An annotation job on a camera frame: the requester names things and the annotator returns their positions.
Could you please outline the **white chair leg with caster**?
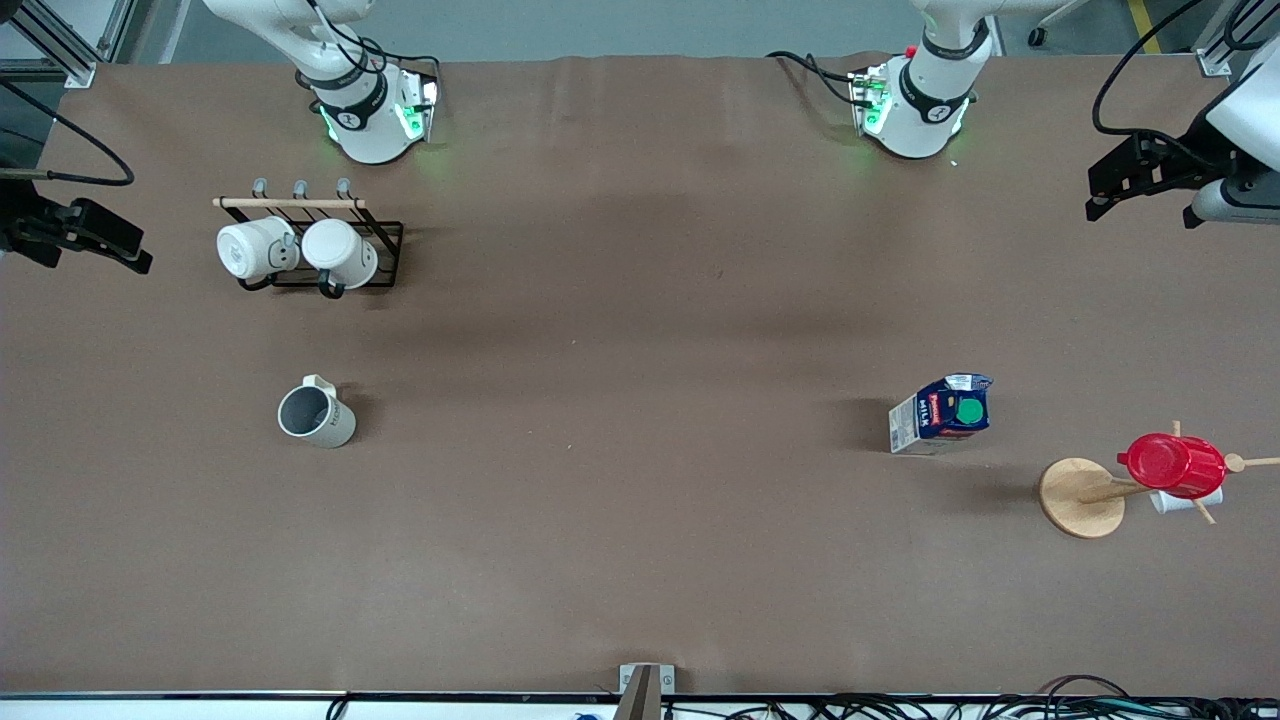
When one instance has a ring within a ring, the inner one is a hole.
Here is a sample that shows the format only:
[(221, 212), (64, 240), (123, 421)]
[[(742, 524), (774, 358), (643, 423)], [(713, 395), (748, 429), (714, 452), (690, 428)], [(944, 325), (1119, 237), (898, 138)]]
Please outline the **white chair leg with caster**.
[(1027, 36), (1028, 47), (1042, 47), (1052, 27), (1065, 20), (1070, 14), (1079, 10), (1091, 0), (1053, 0), (1051, 12), (1042, 17)]

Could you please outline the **aluminium frame profile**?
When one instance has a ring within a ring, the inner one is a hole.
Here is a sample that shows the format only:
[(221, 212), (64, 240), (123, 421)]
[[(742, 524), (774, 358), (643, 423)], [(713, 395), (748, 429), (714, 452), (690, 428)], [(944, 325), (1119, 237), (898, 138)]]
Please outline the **aluminium frame profile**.
[(1215, 13), (1193, 42), (1192, 51), (1204, 77), (1233, 73), (1239, 56), (1251, 54), (1274, 35), (1280, 0), (1219, 0)]
[(115, 61), (140, 0), (0, 0), (0, 76), (88, 88)]

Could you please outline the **small white cup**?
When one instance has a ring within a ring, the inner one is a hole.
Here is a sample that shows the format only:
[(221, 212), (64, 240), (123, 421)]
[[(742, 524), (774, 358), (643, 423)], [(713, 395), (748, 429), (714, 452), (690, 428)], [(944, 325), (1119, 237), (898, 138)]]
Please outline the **small white cup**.
[(1219, 487), (1215, 492), (1206, 495), (1201, 498), (1180, 498), (1174, 495), (1156, 491), (1149, 495), (1149, 501), (1155, 507), (1157, 514), (1165, 515), (1170, 512), (1190, 511), (1198, 510), (1201, 505), (1206, 509), (1211, 506), (1220, 505), (1224, 500), (1224, 488)]

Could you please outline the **white mug with face print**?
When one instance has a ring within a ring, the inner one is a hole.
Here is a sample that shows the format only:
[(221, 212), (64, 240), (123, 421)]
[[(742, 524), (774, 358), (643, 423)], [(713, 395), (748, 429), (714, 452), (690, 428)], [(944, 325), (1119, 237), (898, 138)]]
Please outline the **white mug with face print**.
[(224, 225), (216, 234), (216, 250), (227, 272), (247, 291), (270, 287), (301, 259), (293, 225), (279, 217)]

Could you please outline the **grey ribbed mug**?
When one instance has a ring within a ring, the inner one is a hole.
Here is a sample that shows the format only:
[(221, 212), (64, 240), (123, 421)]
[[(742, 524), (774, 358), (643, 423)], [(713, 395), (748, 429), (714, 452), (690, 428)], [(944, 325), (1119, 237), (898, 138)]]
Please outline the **grey ribbed mug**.
[(278, 405), (276, 423), (289, 437), (319, 448), (339, 448), (357, 428), (355, 413), (338, 388), (317, 374), (306, 375)]

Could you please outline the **plain white mug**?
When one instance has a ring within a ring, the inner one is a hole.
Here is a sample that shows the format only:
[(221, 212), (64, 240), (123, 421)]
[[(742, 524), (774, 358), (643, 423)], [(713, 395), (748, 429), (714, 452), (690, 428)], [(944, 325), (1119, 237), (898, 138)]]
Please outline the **plain white mug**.
[(375, 247), (356, 228), (340, 219), (314, 223), (301, 240), (303, 259), (317, 270), (317, 287), (326, 299), (370, 283), (379, 269)]

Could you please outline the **blue milk carton green cap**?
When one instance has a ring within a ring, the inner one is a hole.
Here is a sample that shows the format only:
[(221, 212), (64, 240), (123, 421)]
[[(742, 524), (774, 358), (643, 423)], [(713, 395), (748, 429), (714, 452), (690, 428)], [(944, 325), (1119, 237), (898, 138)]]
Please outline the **blue milk carton green cap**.
[(992, 384), (987, 375), (961, 373), (920, 388), (888, 411), (890, 452), (932, 456), (988, 429)]

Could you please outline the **red cup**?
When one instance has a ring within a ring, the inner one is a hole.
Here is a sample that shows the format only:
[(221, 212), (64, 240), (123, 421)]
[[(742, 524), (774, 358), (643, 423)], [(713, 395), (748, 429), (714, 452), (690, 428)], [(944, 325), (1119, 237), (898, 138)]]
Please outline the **red cup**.
[(1148, 433), (1117, 454), (1117, 461), (1137, 483), (1189, 501), (1212, 495), (1228, 475), (1225, 456), (1194, 436)]

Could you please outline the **wooden mug tree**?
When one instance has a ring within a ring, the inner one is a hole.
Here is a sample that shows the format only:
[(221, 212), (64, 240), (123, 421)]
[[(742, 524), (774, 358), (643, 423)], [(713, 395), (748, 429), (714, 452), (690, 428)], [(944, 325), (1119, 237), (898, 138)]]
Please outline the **wooden mug tree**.
[[(1155, 433), (1188, 436), (1180, 421), (1174, 421), (1169, 432)], [(1280, 468), (1280, 457), (1244, 457), (1219, 451), (1228, 465), (1228, 475), (1221, 487), (1225, 487), (1229, 477), (1253, 468)], [(1066, 536), (1087, 541), (1114, 533), (1125, 518), (1130, 498), (1149, 498), (1156, 492), (1133, 480), (1128, 471), (1125, 477), (1119, 477), (1085, 457), (1066, 457), (1053, 462), (1044, 469), (1036, 489), (1044, 516)], [(1201, 505), (1196, 512), (1210, 525), (1216, 523), (1210, 507)]]

